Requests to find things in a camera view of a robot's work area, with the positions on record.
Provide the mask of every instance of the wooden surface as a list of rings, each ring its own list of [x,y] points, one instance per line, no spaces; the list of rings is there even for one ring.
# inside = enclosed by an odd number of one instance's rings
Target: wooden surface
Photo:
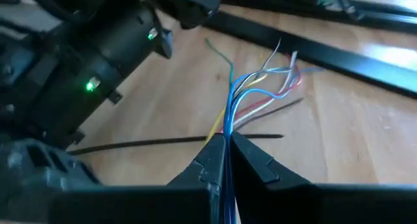
[[[417,68],[417,37],[412,35],[238,7],[223,9],[325,44]],[[206,135],[225,103],[229,68],[206,47],[204,38],[235,62],[235,77],[259,69],[270,53],[205,28],[182,31],[173,20],[164,22],[175,34],[173,58],[151,55],[120,86],[122,101],[116,106],[104,103],[82,126],[85,140],[72,148]],[[286,58],[277,55],[270,67],[286,64]],[[259,86],[273,91],[281,81],[270,76]],[[242,132],[285,135],[254,143],[313,182],[417,183],[416,100],[325,70],[306,74],[301,86],[269,109],[300,96],[305,98],[301,104],[254,122]],[[249,95],[244,105],[261,98]],[[105,184],[166,184],[202,146],[126,148],[81,158]]]

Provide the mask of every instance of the black metal frame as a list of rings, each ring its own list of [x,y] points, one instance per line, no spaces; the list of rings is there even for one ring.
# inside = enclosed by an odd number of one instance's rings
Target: black metal frame
[[[417,98],[416,71],[320,44],[225,12],[217,13],[204,26],[270,49],[274,49],[276,41],[281,39],[279,52],[298,51],[300,59],[311,64]]]
[[[344,12],[331,11],[314,4],[288,0],[222,0],[222,3],[376,29],[417,33],[417,10],[401,6],[352,1],[352,4],[362,15],[359,20],[352,20]]]

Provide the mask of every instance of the electrical wire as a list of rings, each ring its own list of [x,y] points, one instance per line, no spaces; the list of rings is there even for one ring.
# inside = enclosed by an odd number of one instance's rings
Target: electrical wire
[[[264,118],[264,117],[266,117],[266,116],[269,116],[269,115],[271,115],[271,114],[274,114],[274,113],[276,113],[276,112],[278,112],[278,111],[281,111],[281,110],[284,110],[284,109],[286,109],[286,108],[288,108],[288,107],[292,107],[292,106],[294,106],[294,105],[296,105],[296,104],[299,104],[302,100],[303,100],[304,98],[299,98],[299,99],[297,99],[297,100],[294,100],[294,101],[292,101],[292,102],[289,102],[288,104],[285,104],[284,106],[281,106],[281,107],[278,107],[278,108],[276,108],[276,109],[273,109],[273,110],[271,110],[271,111],[269,111],[269,112],[267,112],[267,113],[264,113],[264,114],[262,114],[262,115],[259,115],[259,116],[256,116],[256,117],[253,117],[253,118],[251,118],[251,119],[249,119],[249,120],[247,120],[246,122],[243,122],[240,126],[238,126],[238,127],[236,127],[235,128],[235,131],[239,131],[239,130],[241,130],[243,127],[245,127],[247,124],[249,124],[249,123],[251,123],[251,122],[253,122],[253,121],[255,121],[255,120],[259,120],[259,119],[261,119],[261,118]]]
[[[301,84],[301,81],[302,81],[301,80],[301,73],[303,73],[303,72],[318,72],[318,71],[323,71],[323,69],[322,68],[305,68],[305,69],[303,69],[301,71],[298,71],[298,74],[295,77],[293,77],[293,81],[295,79],[297,79],[296,84],[295,85],[291,85],[287,89],[284,89],[283,92],[286,92],[288,90],[291,90],[291,89],[295,88],[297,85]],[[266,97],[263,100],[260,100],[260,101],[254,103],[254,104],[249,105],[248,107],[245,107],[244,109],[242,109],[238,113],[236,113],[237,118],[239,118],[242,114],[244,114],[244,113],[246,113],[248,111],[251,111],[252,109],[254,109],[256,107],[259,107],[260,105],[267,103],[271,99],[272,99],[271,97]]]
[[[206,45],[214,52],[216,52],[219,56],[221,56],[227,63],[230,65],[230,73],[229,73],[229,88],[232,86],[233,83],[233,76],[235,75],[235,64],[227,58],[222,52],[216,49],[208,38],[205,39]]]
[[[253,133],[253,134],[246,134],[243,135],[248,139],[280,139],[283,135],[280,134],[263,134],[263,133]],[[191,143],[191,142],[198,142],[204,141],[207,136],[194,136],[194,137],[180,137],[180,138],[172,138],[172,139],[151,139],[151,140],[143,140],[143,141],[132,141],[132,142],[125,142],[125,143],[113,143],[108,145],[101,145],[89,148],[83,148],[79,150],[72,150],[68,153],[73,156],[91,153],[91,152],[98,152],[103,150],[111,150],[111,149],[118,149],[118,148],[126,148],[126,147],[140,147],[140,146],[148,146],[148,145],[163,145],[163,144],[170,144],[170,143]]]
[[[208,42],[208,45],[211,47],[211,48],[213,48],[212,47],[212,45],[211,45],[211,43],[210,43],[210,41],[207,39],[206,40],[206,42]],[[269,60],[271,60],[271,58],[275,55],[275,53],[278,51],[278,48],[280,47],[280,45],[281,45],[281,39],[278,41],[278,44],[277,44],[277,46],[275,47],[275,49],[274,49],[274,51],[269,55],[269,57],[265,60],[265,62],[263,63],[263,65],[262,65],[262,67],[261,67],[261,69],[259,70],[259,71],[261,71],[261,70],[264,70],[266,67],[267,67],[267,65],[268,65],[268,63],[269,63]],[[257,83],[259,83],[259,82],[261,82],[261,81],[263,81],[266,77],[267,77],[267,75],[268,74],[265,74],[263,77],[261,77],[261,78],[258,78],[258,77],[255,77],[255,79],[251,82],[251,83],[249,83],[248,85],[246,85],[245,87],[246,88],[248,88],[248,87],[251,87],[252,85],[254,85],[254,84],[257,84]],[[222,119],[223,119],[223,117],[224,117],[224,113],[225,113],[225,108],[223,108],[221,111],[220,111],[220,113],[219,113],[219,115],[216,117],[216,120],[214,121],[214,124],[212,125],[212,127],[211,127],[211,129],[210,129],[210,132],[208,133],[208,137],[207,137],[207,139],[206,139],[206,141],[205,141],[205,143],[204,144],[207,144],[208,143],[208,141],[210,140],[210,138],[211,137],[213,137],[213,135],[216,133],[216,130],[218,129],[218,127],[219,127],[219,124],[220,124],[220,122],[222,121]]]
[[[243,79],[248,79],[248,77],[251,77],[256,74],[261,73],[274,73],[278,72],[277,70],[280,68],[270,69],[270,70],[262,70],[258,72],[254,72],[252,74],[243,75],[240,76],[231,86],[229,89],[229,96],[227,97],[227,104],[225,108],[225,115],[223,118],[223,125],[225,128],[224,136],[226,140],[226,153],[225,153],[225,205],[224,205],[224,223],[236,223],[236,204],[235,204],[235,189],[233,186],[233,175],[232,175],[232,169],[231,169],[231,151],[230,151],[230,138],[231,133],[233,131],[233,119],[235,117],[235,113],[237,111],[237,107],[240,103],[240,101],[249,93],[251,92],[260,92],[263,94],[270,95],[274,98],[284,98],[289,91],[282,94],[281,96],[276,96],[271,92],[265,91],[263,89],[246,89],[242,92],[240,92],[235,98],[233,97],[235,93],[235,86],[237,83],[240,83]]]
[[[285,78],[284,84],[282,85],[282,87],[281,87],[281,89],[278,91],[278,93],[282,93],[282,92],[283,92],[283,90],[287,87],[288,82],[290,81],[291,74],[293,73],[294,66],[295,66],[296,56],[297,56],[297,52],[295,51],[295,52],[293,52],[293,55],[292,55],[292,57],[291,57],[291,63],[290,63],[290,70],[291,70],[291,71],[287,74],[287,77]],[[265,103],[265,104],[263,104],[263,105],[259,106],[258,108],[256,108],[256,109],[254,109],[254,110],[250,111],[249,113],[245,114],[243,117],[240,117],[239,119],[237,119],[237,120],[233,123],[233,125],[235,126],[235,125],[237,125],[237,124],[241,123],[242,121],[246,120],[248,117],[250,117],[250,116],[252,116],[252,115],[256,114],[258,111],[260,111],[260,110],[262,110],[262,109],[266,108],[267,106],[269,106],[270,104],[272,104],[274,100],[275,100],[274,98],[271,98],[271,99],[270,99],[267,103]]]

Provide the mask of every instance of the green led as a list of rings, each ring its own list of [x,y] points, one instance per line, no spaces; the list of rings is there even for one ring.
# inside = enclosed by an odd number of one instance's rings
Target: green led
[[[148,34],[148,39],[152,40],[154,39],[156,36],[158,36],[158,31],[155,28],[152,28],[151,31],[149,31]]]
[[[87,84],[86,84],[86,86],[85,86],[85,89],[86,89],[87,91],[93,91],[93,90],[94,90],[94,88],[95,88],[95,86],[94,86],[94,84],[92,84],[91,82],[87,83]]]

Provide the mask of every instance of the yellow wire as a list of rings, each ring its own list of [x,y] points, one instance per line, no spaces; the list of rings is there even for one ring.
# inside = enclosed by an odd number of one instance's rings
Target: yellow wire
[[[260,77],[256,80],[253,80],[251,83],[247,84],[245,86],[245,88],[251,87],[252,85],[254,85],[256,83],[259,83],[259,82],[263,81],[267,77],[267,75],[268,74],[265,74],[263,77]],[[208,134],[208,136],[206,138],[206,141],[204,142],[204,145],[206,145],[210,141],[211,137],[213,137],[213,135],[216,133],[216,131],[219,127],[220,121],[222,121],[222,119],[223,119],[225,111],[226,111],[226,107],[224,107],[223,110],[217,116],[216,120],[214,121],[213,126],[211,127],[210,133]]]

